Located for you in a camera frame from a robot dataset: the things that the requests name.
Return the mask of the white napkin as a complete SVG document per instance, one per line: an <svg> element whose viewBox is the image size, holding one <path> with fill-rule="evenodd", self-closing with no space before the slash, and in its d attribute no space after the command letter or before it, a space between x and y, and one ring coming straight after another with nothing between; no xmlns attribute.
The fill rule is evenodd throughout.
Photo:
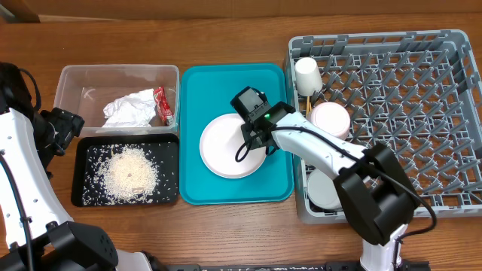
<svg viewBox="0 0 482 271"><path fill-rule="evenodd" d="M151 127L155 106L153 89L118 98L103 108L106 122L102 128Z"/></svg>

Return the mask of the pink bowl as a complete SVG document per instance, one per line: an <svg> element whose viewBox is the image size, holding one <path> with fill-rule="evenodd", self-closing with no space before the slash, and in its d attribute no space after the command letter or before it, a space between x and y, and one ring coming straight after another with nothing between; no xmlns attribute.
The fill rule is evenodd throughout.
<svg viewBox="0 0 482 271"><path fill-rule="evenodd" d="M345 140L349 135L351 119L348 111L335 102L323 102L307 115L307 120L325 132Z"/></svg>

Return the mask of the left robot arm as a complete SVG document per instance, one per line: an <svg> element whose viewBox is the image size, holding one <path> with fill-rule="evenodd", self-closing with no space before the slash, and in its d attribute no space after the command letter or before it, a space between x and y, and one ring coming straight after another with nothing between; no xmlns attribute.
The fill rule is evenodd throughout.
<svg viewBox="0 0 482 271"><path fill-rule="evenodd" d="M117 250L99 227L76 223L50 183L47 166L62 156L84 125L82 117L41 110L30 73L1 64L1 211L9 252L3 270L155 270L145 252Z"/></svg>

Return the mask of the white rice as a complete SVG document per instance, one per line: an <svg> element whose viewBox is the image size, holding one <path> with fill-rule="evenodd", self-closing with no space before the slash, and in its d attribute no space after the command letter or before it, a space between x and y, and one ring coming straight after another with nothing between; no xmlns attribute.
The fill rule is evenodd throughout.
<svg viewBox="0 0 482 271"><path fill-rule="evenodd" d="M161 204L177 198L175 142L94 145L87 149L82 206Z"/></svg>

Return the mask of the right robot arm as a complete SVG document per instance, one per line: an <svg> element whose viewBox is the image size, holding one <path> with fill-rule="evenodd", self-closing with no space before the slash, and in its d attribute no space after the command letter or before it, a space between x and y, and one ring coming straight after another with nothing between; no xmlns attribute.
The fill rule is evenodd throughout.
<svg viewBox="0 0 482 271"><path fill-rule="evenodd" d="M420 200L390 148L339 139L285 102L270 105L255 88L244 88L230 104L244 122L237 162L265 147L268 155L281 149L315 166L332 180L346 220L363 239L359 268L402 269L401 240Z"/></svg>

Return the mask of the white cup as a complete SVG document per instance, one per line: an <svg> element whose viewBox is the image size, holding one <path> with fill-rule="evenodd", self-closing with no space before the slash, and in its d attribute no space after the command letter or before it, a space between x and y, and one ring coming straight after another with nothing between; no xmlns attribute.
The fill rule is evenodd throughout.
<svg viewBox="0 0 482 271"><path fill-rule="evenodd" d="M323 87L317 62L311 57L300 58L295 63L296 87L302 96L312 96Z"/></svg>

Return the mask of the wooden chopstick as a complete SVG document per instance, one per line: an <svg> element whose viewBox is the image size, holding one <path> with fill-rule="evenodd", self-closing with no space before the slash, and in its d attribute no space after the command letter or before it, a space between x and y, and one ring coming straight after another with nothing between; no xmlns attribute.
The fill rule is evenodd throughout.
<svg viewBox="0 0 482 271"><path fill-rule="evenodd" d="M312 105L311 105L310 98L311 98L311 96L307 96L307 97L306 97L306 116L308 116L309 113L310 113L311 110L312 110Z"/></svg>

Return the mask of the grey bowl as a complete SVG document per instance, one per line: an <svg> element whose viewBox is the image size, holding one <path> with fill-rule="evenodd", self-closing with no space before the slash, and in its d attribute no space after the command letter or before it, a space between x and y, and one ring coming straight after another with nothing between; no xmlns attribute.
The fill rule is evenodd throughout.
<svg viewBox="0 0 482 271"><path fill-rule="evenodd" d="M307 180L307 196L313 205L321 209L342 209L333 181L318 169L315 169L309 174Z"/></svg>

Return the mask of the white plate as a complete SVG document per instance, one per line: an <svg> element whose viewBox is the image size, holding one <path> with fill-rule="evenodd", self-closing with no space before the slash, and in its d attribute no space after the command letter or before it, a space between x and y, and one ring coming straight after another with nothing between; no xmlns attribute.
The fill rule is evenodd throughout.
<svg viewBox="0 0 482 271"><path fill-rule="evenodd" d="M241 126L244 120L238 114L223 114L212 120L200 137L200 156L206 167L223 178L243 178L261 167L266 148L249 151L241 162L236 153L244 143Z"/></svg>

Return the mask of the red sauce packet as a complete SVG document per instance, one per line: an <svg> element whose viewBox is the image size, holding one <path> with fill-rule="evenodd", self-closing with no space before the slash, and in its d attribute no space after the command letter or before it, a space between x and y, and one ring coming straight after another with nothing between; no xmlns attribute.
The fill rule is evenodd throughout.
<svg viewBox="0 0 482 271"><path fill-rule="evenodd" d="M157 116L166 125L174 124L176 91L171 87L158 87L154 91Z"/></svg>

